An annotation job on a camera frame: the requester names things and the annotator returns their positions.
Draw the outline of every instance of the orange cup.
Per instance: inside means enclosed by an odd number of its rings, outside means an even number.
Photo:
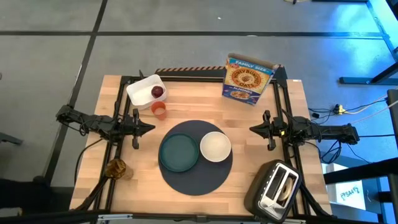
[[[164,120],[166,118],[166,104],[162,101],[156,101],[150,106],[150,110],[159,120]]]

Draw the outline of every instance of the floor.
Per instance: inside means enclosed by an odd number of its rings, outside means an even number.
[[[372,0],[393,46],[398,22],[383,0]],[[101,0],[1,0],[2,30],[91,31]],[[393,86],[340,85],[341,76],[371,77],[394,63],[365,3],[283,0],[109,0],[99,31],[339,32],[357,37],[247,37],[222,35],[99,36],[85,72],[76,109],[93,113],[103,75],[151,75],[156,68],[222,65],[230,52],[284,64],[303,80],[308,105],[354,108]],[[43,174],[59,128],[55,114],[72,92],[89,36],[0,35],[0,131],[24,140],[0,144],[0,177],[28,181]],[[346,124],[373,114],[331,117]],[[391,134],[387,111],[355,125],[359,135]],[[86,139],[68,131],[53,186],[73,186],[77,156]],[[327,151],[333,142],[322,141]],[[368,161],[398,156],[394,138],[363,138],[353,149]],[[343,148],[343,156],[356,158]]]

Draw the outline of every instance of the round placemat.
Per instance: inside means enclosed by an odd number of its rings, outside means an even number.
[[[172,134],[163,140],[159,159],[174,172],[189,170],[198,160],[199,148],[195,140],[183,133]]]
[[[205,121],[186,121],[176,125],[163,138],[163,142],[172,134],[184,133],[200,144],[205,134],[222,130]],[[232,167],[232,150],[229,156],[221,162],[210,162],[199,153],[197,163],[185,172],[168,170],[160,161],[159,168],[163,179],[174,190],[186,195],[204,195],[216,190],[226,180]]]

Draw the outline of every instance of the white container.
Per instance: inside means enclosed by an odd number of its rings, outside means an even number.
[[[201,139],[200,151],[208,161],[221,162],[231,153],[231,142],[225,134],[212,131]]]
[[[151,91],[154,86],[161,86],[163,88],[164,92],[162,96],[158,98],[152,96]],[[167,96],[166,87],[160,76],[156,74],[127,86],[126,90],[131,103],[139,110],[150,107],[156,101],[164,101]]]

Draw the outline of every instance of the plastic food container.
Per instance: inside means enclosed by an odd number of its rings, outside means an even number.
[[[154,86],[161,86],[163,88],[164,92],[162,96],[158,98],[152,96],[151,91]],[[150,107],[156,101],[164,101],[167,96],[166,87],[158,75],[151,75],[143,80],[135,82],[127,86],[126,90],[131,103],[139,110]]]

